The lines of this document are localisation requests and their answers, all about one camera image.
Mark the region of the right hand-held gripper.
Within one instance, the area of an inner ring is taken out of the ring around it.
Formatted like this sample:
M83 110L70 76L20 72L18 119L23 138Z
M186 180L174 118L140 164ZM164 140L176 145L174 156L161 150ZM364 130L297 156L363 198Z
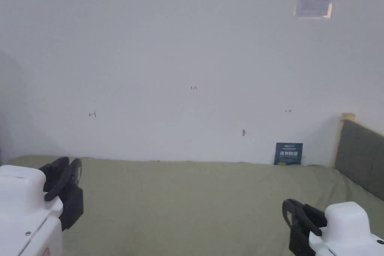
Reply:
M384 241L371 233L365 210L355 202L318 210L295 199L282 203L295 256L382 256Z

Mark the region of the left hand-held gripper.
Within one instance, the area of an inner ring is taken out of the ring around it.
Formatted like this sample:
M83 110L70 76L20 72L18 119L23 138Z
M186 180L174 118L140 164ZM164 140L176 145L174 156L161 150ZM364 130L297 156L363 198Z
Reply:
M0 168L0 254L61 256L63 231L83 214L82 162L60 157L39 169Z

